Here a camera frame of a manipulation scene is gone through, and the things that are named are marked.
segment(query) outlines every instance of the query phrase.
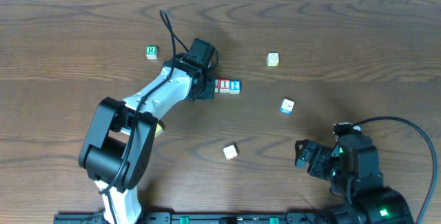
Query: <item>table surface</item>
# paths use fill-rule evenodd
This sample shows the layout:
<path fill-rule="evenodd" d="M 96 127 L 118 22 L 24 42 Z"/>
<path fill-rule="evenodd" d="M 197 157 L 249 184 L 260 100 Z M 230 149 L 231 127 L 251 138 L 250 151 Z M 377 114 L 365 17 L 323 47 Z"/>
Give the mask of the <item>table surface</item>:
<path fill-rule="evenodd" d="M 167 129 L 139 183 L 144 206 L 284 212 L 338 204 L 329 182 L 294 167 L 294 143 L 333 146 L 341 121 L 400 116 L 441 154 L 441 0 L 0 0 L 0 223 L 103 209 L 77 157 L 100 100 L 134 94 L 171 58 L 160 8 L 187 45 L 194 37 L 215 45 L 216 76 L 243 89 L 180 102 L 163 117 Z M 146 45 L 159 47 L 158 61 L 145 58 Z M 269 52 L 279 53 L 278 67 L 267 67 Z M 296 102 L 290 115 L 279 112 L 285 97 Z M 426 143 L 401 123 L 363 130 L 385 185 L 416 218 L 431 178 Z M 230 143 L 240 154 L 227 161 Z M 436 192 L 425 223 L 440 212 Z"/>

